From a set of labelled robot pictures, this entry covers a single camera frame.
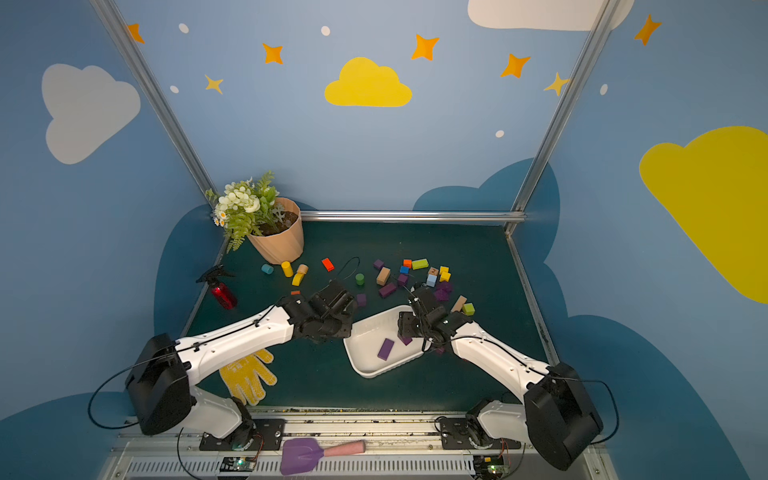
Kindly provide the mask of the white plastic storage bin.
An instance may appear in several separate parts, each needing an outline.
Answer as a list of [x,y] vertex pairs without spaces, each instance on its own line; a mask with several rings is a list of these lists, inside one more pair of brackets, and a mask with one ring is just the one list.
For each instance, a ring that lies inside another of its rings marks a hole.
[[[351,336],[343,340],[353,370],[360,376],[371,379],[398,368],[421,357],[422,340],[412,340],[404,345],[398,336],[397,321],[401,312],[410,311],[410,306],[400,305],[369,316],[352,325]],[[385,338],[395,345],[387,361],[377,357]]]

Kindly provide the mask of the purple brick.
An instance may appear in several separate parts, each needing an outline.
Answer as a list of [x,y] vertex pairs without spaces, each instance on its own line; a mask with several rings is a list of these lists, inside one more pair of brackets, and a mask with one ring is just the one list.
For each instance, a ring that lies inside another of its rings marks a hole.
[[391,355],[395,342],[392,339],[385,338],[377,353],[377,357],[382,361],[387,361]]
[[398,290],[398,286],[396,284],[387,283],[386,285],[384,285],[379,289],[378,293],[381,298],[387,298],[397,290]]

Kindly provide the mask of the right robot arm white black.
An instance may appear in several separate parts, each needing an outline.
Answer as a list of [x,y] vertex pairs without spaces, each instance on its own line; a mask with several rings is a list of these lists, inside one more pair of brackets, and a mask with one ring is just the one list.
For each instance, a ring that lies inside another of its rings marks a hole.
[[565,363],[549,365],[487,333],[460,312],[448,311],[428,287],[407,292],[412,314],[398,332],[422,338],[474,364],[520,400],[520,406],[491,401],[469,415],[490,439],[531,444],[552,467],[566,471],[596,441],[603,421],[585,388],[586,381]]

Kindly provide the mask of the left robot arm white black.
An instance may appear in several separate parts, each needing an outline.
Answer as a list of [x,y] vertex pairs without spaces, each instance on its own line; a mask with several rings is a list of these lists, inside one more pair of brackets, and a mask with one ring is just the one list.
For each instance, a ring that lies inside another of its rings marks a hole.
[[125,386],[141,432],[147,436],[183,427],[245,450],[255,425],[245,403],[198,387],[219,369],[259,350],[296,338],[315,342],[351,336],[356,296],[339,281],[310,298],[288,295],[266,310],[208,333],[178,340],[150,339]]

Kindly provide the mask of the tan brick right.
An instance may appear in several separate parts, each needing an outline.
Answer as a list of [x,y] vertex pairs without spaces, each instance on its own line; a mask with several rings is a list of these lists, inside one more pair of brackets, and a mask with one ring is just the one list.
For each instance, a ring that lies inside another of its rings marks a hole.
[[452,312],[458,312],[461,311],[464,305],[467,302],[467,298],[463,295],[460,295],[456,302],[454,303],[453,307],[451,308]]

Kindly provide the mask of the purple arch block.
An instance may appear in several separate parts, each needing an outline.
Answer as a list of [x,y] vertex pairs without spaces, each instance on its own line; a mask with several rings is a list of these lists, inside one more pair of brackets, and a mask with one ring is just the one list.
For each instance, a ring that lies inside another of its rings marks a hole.
[[447,302],[453,292],[453,285],[450,282],[440,282],[434,289],[434,296],[440,302]]

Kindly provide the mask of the yellow notched block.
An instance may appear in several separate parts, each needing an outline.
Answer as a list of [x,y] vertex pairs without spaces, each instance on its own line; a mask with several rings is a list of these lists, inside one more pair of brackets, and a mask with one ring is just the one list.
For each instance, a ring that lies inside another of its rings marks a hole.
[[439,281],[448,282],[451,278],[450,270],[447,266],[441,266],[439,269]]

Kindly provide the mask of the lime green flat brick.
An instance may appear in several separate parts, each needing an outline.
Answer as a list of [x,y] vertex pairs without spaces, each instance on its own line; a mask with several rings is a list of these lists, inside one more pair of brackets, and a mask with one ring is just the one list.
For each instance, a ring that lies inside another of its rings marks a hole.
[[426,258],[413,260],[411,264],[411,267],[413,270],[425,269],[425,268],[428,268],[429,266],[430,266],[429,261]]

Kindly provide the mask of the yellow cylinder block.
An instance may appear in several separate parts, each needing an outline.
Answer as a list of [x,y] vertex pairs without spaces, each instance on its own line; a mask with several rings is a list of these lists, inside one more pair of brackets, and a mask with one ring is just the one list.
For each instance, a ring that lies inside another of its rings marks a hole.
[[294,270],[291,265],[290,261],[284,261],[281,263],[281,268],[284,273],[284,275],[288,278],[292,277],[294,275]]

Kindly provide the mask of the tan wooden brick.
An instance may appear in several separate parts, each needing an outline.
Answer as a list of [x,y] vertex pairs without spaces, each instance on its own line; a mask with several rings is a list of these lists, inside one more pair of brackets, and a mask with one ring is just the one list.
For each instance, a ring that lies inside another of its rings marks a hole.
[[379,273],[376,277],[376,283],[379,286],[385,286],[389,280],[390,275],[391,275],[391,270],[387,267],[382,267],[379,270]]

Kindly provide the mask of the potted plant terracotta pot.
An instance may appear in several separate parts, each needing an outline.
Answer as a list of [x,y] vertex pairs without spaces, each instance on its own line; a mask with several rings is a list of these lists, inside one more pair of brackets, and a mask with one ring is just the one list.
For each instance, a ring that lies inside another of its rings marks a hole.
[[209,189],[212,219],[224,231],[226,251],[251,244],[269,264],[297,260],[304,251],[304,232],[298,204],[281,196],[268,171],[259,179],[232,182],[221,192]]

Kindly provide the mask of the yellow work glove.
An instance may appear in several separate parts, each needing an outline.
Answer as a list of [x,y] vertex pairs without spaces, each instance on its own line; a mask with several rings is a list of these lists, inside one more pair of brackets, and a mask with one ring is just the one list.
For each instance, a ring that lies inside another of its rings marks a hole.
[[265,387],[277,384],[277,376],[269,369],[274,356],[259,350],[219,369],[229,393],[245,405],[258,405],[266,397]]

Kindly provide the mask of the red spray bottle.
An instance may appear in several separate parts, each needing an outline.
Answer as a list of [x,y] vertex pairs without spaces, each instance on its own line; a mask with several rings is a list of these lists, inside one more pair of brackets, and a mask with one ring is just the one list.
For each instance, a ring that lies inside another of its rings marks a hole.
[[237,306],[238,300],[229,287],[221,280],[223,276],[234,277],[234,274],[227,272],[222,264],[216,264],[206,270],[196,282],[206,284],[209,292],[217,302],[225,310],[232,310]]

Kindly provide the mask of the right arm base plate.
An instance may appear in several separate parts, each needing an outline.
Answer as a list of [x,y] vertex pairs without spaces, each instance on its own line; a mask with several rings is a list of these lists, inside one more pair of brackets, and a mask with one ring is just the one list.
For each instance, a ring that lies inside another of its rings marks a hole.
[[492,439],[475,420],[439,416],[434,422],[443,450],[521,450],[519,441]]

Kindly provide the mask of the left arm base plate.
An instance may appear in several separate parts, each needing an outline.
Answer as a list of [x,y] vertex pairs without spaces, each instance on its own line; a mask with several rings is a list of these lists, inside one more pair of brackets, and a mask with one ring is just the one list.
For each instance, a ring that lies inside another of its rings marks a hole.
[[283,419],[252,419],[224,438],[204,433],[199,449],[225,452],[278,451],[282,445],[285,425]]

